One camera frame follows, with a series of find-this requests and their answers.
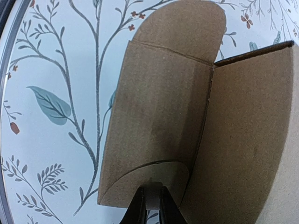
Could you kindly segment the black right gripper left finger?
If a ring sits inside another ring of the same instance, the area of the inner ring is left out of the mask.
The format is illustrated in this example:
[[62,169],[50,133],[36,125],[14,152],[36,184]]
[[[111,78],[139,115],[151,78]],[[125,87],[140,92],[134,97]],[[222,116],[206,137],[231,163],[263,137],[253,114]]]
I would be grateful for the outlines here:
[[121,220],[121,224],[145,224],[146,200],[145,188],[139,187],[131,200],[131,203]]

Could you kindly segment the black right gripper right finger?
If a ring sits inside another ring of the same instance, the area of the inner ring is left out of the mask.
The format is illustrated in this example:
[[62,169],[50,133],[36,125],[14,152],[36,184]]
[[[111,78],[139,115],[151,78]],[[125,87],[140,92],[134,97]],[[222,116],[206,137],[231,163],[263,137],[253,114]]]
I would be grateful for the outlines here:
[[163,186],[159,197],[160,224],[187,224],[167,187]]

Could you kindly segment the brown cardboard box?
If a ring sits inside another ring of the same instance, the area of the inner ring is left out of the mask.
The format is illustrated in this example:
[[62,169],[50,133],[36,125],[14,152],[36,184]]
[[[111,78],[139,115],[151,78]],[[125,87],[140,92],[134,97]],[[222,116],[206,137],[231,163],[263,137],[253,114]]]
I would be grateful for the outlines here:
[[174,223],[299,221],[299,47],[216,61],[226,29],[210,1],[169,3],[128,42],[98,204],[175,201]]

